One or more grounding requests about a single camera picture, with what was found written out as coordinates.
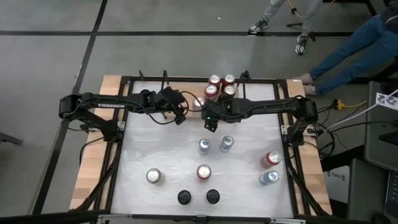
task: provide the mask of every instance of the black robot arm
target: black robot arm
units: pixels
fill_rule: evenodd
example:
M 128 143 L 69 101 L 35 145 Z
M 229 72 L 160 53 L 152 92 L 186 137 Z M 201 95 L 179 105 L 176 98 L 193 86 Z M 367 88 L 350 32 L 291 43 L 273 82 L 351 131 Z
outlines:
M 287 140 L 294 146 L 303 144 L 303 132 L 309 124 L 318 121 L 315 103 L 302 96 L 285 100 L 251 101 L 233 98 L 224 101 L 206 101 L 201 112 L 205 128 L 215 132 L 218 121 L 241 122 L 255 114 L 289 113 L 296 118 L 293 126 L 287 128 Z
M 180 106 L 185 98 L 178 90 L 166 87 L 158 93 L 143 90 L 129 96 L 96 95 L 92 93 L 72 94 L 60 100 L 59 117 L 67 120 L 83 122 L 80 127 L 85 131 L 97 128 L 104 135 L 104 141 L 116 142 L 120 139 L 118 122 L 105 120 L 90 112 L 92 108 L 127 109 L 132 113 L 163 113 L 173 112 L 175 123 L 185 121 L 184 108 Z

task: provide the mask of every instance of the person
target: person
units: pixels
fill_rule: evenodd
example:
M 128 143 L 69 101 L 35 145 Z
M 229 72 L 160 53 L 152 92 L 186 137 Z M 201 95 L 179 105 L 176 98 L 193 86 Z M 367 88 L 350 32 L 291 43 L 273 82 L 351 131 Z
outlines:
M 331 80 L 317 86 L 314 81 L 334 68 L 346 57 L 365 49 L 354 63 Z M 367 72 L 382 63 L 398 56 L 398 1 L 394 1 L 380 15 L 368 20 L 349 39 L 320 62 L 309 73 L 295 79 L 304 84 L 306 95 L 321 95 L 348 83 L 361 73 Z
M 255 24 L 251 25 L 249 32 L 256 34 L 261 30 L 269 27 L 269 21 L 274 16 L 286 0 L 271 0 L 264 16 Z M 313 22 L 316 18 L 317 12 L 322 4 L 322 0 L 309 0 L 309 8 L 307 14 L 304 16 L 302 25 L 302 33 L 297 37 L 297 45 L 295 52 L 298 55 L 303 55 L 307 51 L 308 35 L 312 31 Z

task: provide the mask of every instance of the gray pants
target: gray pants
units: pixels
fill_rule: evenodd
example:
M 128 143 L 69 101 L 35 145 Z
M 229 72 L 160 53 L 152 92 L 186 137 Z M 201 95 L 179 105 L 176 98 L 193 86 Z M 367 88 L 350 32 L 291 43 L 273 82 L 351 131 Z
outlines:
M 322 0 L 308 0 L 309 6 L 307 9 L 307 13 L 303 15 L 303 27 L 302 27 L 302 35 L 308 36 L 308 34 L 312 31 L 313 21 L 317 16 L 317 12 L 319 11 L 320 6 L 322 5 Z M 271 0 L 266 11 L 264 12 L 264 19 L 268 22 L 272 16 L 274 16 L 280 7 L 286 2 L 286 0 Z

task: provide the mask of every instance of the concrete floor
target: concrete floor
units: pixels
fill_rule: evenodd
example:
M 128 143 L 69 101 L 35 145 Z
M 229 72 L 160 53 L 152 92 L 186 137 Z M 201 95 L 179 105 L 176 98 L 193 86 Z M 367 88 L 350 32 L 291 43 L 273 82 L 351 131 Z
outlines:
M 113 0 L 100 31 L 247 31 L 269 0 Z M 303 14 L 306 1 L 292 1 Z M 92 30 L 101 0 L 2 0 L 0 30 Z M 323 5 L 315 31 L 353 32 L 369 19 L 364 4 Z M 269 31 L 289 32 L 299 21 L 285 4 Z M 0 216 L 29 213 L 32 198 L 61 120 L 58 101 L 72 90 L 89 37 L 0 36 L 0 131 L 24 139 L 21 146 L 0 144 Z M 103 75 L 208 77 L 212 73 L 251 72 L 253 78 L 290 78 L 309 71 L 346 37 L 318 37 L 304 56 L 294 53 L 295 37 L 140 36 L 97 37 L 81 92 L 97 93 Z M 355 55 L 329 71 L 336 75 Z M 379 70 L 363 74 L 371 76 Z M 313 98 L 318 107 L 341 99 L 366 100 L 366 85 L 339 88 Z M 332 111 L 327 126 L 351 109 Z M 322 121 L 326 113 L 321 114 Z M 364 127 L 340 132 L 348 147 L 363 143 Z M 78 153 L 86 134 L 68 132 L 44 212 L 68 210 L 78 173 Z M 318 145 L 329 142 L 321 136 Z M 336 152 L 344 150 L 340 145 Z

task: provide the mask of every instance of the yellow cable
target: yellow cable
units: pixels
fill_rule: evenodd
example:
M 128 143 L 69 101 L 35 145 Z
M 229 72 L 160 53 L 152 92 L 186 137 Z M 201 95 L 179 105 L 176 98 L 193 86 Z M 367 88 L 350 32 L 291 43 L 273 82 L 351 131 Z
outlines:
M 329 7 L 331 4 L 333 4 L 335 1 L 336 1 L 336 0 L 333 0 L 331 3 L 329 3 L 329 4 L 327 5 L 327 7 L 324 8 L 323 11 L 326 11 L 326 10 L 328 9 L 328 7 Z M 293 7 L 292 3 L 290 2 L 290 0 L 287 0 L 287 2 L 289 3 L 290 8 L 293 9 L 294 7 Z M 296 14 L 297 17 L 299 17 L 299 18 L 301 18 L 301 19 L 304 19 L 303 16 L 301 16 L 300 14 L 297 13 L 297 11 L 294 11 L 294 13 Z
M 352 105 L 352 106 L 343 105 L 343 107 L 344 107 L 344 108 L 355 108 L 355 107 L 357 107 L 357 106 L 362 106 L 362 105 L 365 104 L 365 103 L 367 103 L 367 101 L 364 101 L 364 102 L 362 102 L 362 103 L 358 103 L 357 105 Z

